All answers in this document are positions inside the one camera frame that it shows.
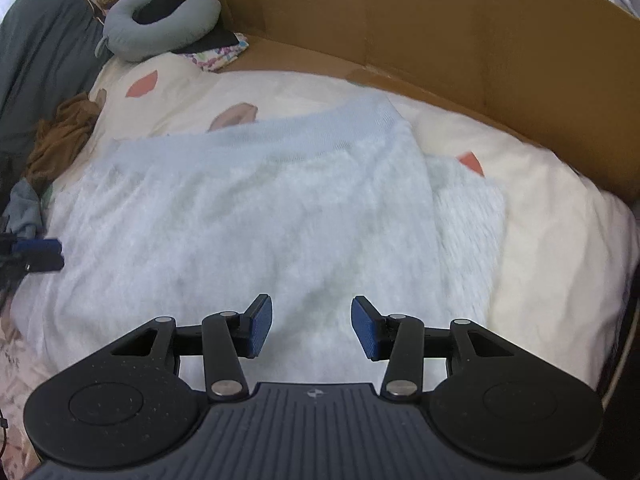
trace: colorful patterned cloth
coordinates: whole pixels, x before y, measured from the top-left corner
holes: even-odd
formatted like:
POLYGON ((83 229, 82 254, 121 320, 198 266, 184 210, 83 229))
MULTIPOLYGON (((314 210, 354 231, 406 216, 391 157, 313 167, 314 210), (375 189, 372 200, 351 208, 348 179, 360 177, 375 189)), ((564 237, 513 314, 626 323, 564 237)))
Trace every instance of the colorful patterned cloth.
POLYGON ((246 36, 239 32, 234 33, 238 38, 238 44, 234 46, 224 46, 222 48, 214 48, 197 54, 182 54, 182 56, 191 59, 197 66, 206 72, 216 72, 223 66, 235 61, 241 52, 245 51, 249 46, 246 36))
POLYGON ((20 480, 40 463, 24 431, 24 403, 31 392, 49 379, 52 373, 27 348, 11 322, 10 303, 9 300, 0 317, 0 408, 9 423, 2 468, 8 480, 20 480))

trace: bed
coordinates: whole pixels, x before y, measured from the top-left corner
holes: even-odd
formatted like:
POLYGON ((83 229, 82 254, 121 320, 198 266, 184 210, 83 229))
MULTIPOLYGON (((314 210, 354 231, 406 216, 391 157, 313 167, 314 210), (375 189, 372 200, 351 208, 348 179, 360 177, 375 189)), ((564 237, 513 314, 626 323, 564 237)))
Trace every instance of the bed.
MULTIPOLYGON (((237 67, 259 62, 274 48, 278 45, 266 40, 253 42, 237 67)), ((302 49, 298 54, 306 56, 302 49)), ((331 110, 365 91, 340 78, 283 70, 205 73, 173 54, 140 64, 111 59, 95 79, 90 97, 100 89, 107 91, 108 99, 92 138, 43 203, 47 224, 54 226, 49 234, 60 236, 63 247, 74 243, 61 227, 61 215, 71 210, 70 194, 114 141, 205 131, 220 112, 241 102, 257 106, 257 119, 264 121, 331 110)), ((625 336, 638 322, 637 291, 631 285, 640 236, 632 212, 549 150, 425 102, 391 92, 385 96, 411 124, 424 153, 472 164, 505 195, 506 230, 486 325, 599 389, 606 401, 607 386, 616 375, 612 370, 625 354, 625 336)), ((14 451, 2 461, 12 478, 20 478, 36 463, 20 421, 12 422, 19 418, 28 393, 54 371, 111 339, 110 332, 101 333, 94 326, 91 341, 84 341, 81 349, 74 351, 71 345, 64 354, 52 350, 44 320, 54 311, 54 291, 60 280, 73 288, 79 279, 64 273, 30 276, 2 316, 4 377, 12 386, 0 408, 16 429, 9 433, 9 450, 14 451)), ((133 329, 139 321, 133 316, 126 323, 133 329)), ((74 327, 71 333, 77 335, 78 330, 74 327)), ((198 386, 193 379, 198 366, 193 360, 182 367, 193 386, 198 386)), ((267 375, 262 380, 277 378, 267 375)))

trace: black fabric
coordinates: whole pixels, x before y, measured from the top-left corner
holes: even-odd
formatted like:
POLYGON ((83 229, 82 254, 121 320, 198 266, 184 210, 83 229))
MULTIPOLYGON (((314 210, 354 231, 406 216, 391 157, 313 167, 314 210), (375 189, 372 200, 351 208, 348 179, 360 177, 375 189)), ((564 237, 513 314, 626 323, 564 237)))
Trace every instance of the black fabric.
POLYGON ((6 153, 0 154, 0 212, 6 209, 11 190, 16 182, 18 182, 18 175, 14 173, 11 157, 6 153))
POLYGON ((596 392, 601 397, 603 397, 607 393, 613 375, 615 374, 616 368, 618 367, 618 363, 620 362, 620 359, 622 358, 622 355, 625 351, 625 343, 627 338, 629 337, 629 333, 633 325, 633 319, 639 300, 640 264, 638 264, 638 266, 636 267, 636 272, 634 273, 631 281, 628 299, 626 300, 625 311, 618 323, 616 339, 613 342, 613 346, 609 352, 609 356, 607 357, 607 360, 602 367, 602 372, 600 373, 600 380, 598 381, 596 392))
MULTIPOLYGON (((140 25, 148 25, 149 23, 158 22, 171 15, 175 9, 187 0, 151 0, 141 9, 137 10, 133 19, 140 25)), ((188 46, 173 50, 174 54, 195 54, 196 52, 204 52, 214 48, 222 48, 224 46, 237 45, 238 38, 236 35, 223 26, 222 19, 219 19, 216 26, 198 41, 188 46)))
POLYGON ((589 465, 608 480, 640 480, 640 330, 604 412, 589 465))
POLYGON ((39 119, 94 85, 110 58, 89 0, 16 0, 0 24, 0 157, 22 172, 39 119))

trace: cardboard wall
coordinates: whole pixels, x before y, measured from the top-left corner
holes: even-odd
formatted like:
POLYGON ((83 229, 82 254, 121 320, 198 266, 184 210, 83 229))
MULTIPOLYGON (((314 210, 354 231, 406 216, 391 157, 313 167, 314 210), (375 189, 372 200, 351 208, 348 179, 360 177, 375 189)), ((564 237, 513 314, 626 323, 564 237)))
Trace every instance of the cardboard wall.
POLYGON ((402 80, 640 195, 640 21, 606 0, 220 1, 233 30, 402 80))

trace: gray neck pillow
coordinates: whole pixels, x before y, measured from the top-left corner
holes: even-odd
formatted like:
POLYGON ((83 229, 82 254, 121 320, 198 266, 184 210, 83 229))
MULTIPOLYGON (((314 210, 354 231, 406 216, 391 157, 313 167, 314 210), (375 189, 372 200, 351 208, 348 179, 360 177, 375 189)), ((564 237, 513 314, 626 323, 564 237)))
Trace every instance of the gray neck pillow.
POLYGON ((166 18, 140 25, 133 16, 151 1, 120 0, 111 7, 96 56, 106 47, 125 61, 139 62, 182 48, 212 30, 222 8, 217 0, 186 0, 166 18))

